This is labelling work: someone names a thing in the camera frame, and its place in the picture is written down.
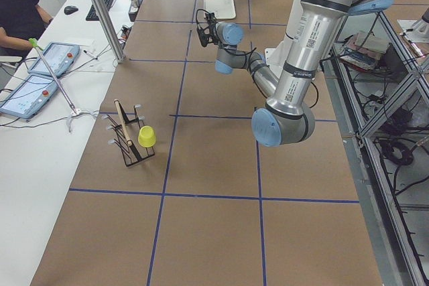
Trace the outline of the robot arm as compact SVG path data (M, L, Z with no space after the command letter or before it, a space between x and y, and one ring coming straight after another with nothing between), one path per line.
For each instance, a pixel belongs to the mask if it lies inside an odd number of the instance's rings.
M256 51L238 50L243 39L239 25L218 21L206 12L207 27L198 27L197 33L202 46L217 45L217 72L245 69L250 73L266 97L265 106L253 113L253 135L260 144L277 147L305 141L313 133L314 115L304 97L343 18L379 13L392 4L393 0L300 0L300 18L280 75Z

